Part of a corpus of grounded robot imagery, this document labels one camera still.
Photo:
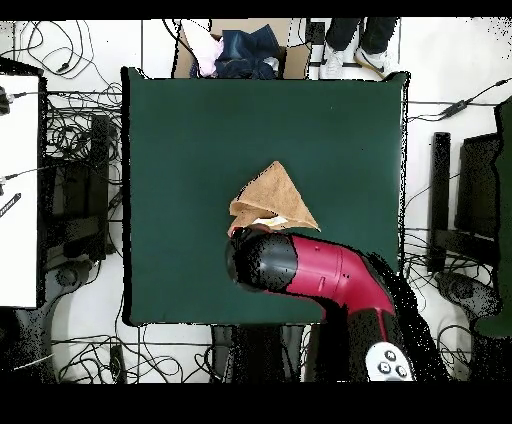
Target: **shoe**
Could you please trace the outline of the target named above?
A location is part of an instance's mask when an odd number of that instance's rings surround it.
[[[354,60],[363,68],[367,68],[375,72],[382,79],[386,78],[390,73],[394,72],[393,67],[386,53],[368,54],[361,47],[358,47],[354,53]]]
[[[344,53],[344,50],[338,52],[325,43],[324,60],[326,63],[320,65],[320,79],[342,79]]]

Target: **button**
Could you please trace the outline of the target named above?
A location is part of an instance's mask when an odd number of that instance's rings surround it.
[[[389,374],[391,372],[391,367],[387,362],[381,362],[378,368],[382,374]]]
[[[395,352],[392,352],[391,350],[387,350],[386,353],[384,354],[384,356],[386,357],[386,359],[388,361],[392,361],[392,362],[396,361]]]
[[[402,378],[407,377],[407,371],[401,365],[398,365],[398,367],[396,367],[396,373]]]

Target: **dark blue clothing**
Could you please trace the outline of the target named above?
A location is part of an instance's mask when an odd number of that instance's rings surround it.
[[[279,55],[279,44],[270,28],[248,34],[240,30],[222,31],[224,50],[215,61],[218,78],[275,79],[272,66],[263,62]]]

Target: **green table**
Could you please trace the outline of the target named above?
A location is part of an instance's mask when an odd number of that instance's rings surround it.
[[[229,203],[274,160],[322,229],[296,232],[378,252],[396,268],[406,80],[149,80],[124,69],[131,323],[322,318],[313,301],[246,292],[226,272]]]

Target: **desk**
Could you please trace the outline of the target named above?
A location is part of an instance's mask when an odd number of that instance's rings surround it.
[[[37,92],[37,76],[0,75],[7,93]],[[0,117],[0,175],[38,167],[38,95],[11,104]],[[17,193],[20,200],[0,218],[0,306],[35,308],[38,282],[37,172],[7,181],[0,208]]]
[[[322,228],[296,232],[378,252],[398,268],[405,74],[377,83],[123,72],[124,316],[133,324],[322,318],[312,301],[249,293],[227,275],[229,202],[274,160]]]

